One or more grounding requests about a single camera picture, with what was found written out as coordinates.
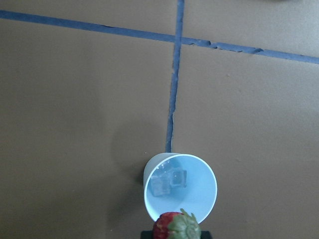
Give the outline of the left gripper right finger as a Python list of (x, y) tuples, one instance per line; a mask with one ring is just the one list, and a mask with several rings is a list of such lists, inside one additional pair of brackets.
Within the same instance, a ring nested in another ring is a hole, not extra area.
[(201, 239), (213, 239), (213, 236), (210, 231), (201, 231)]

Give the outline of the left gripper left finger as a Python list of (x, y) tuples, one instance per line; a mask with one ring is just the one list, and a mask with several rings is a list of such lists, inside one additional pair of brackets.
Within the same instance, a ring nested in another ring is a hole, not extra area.
[(142, 231), (141, 239), (153, 239), (153, 231)]

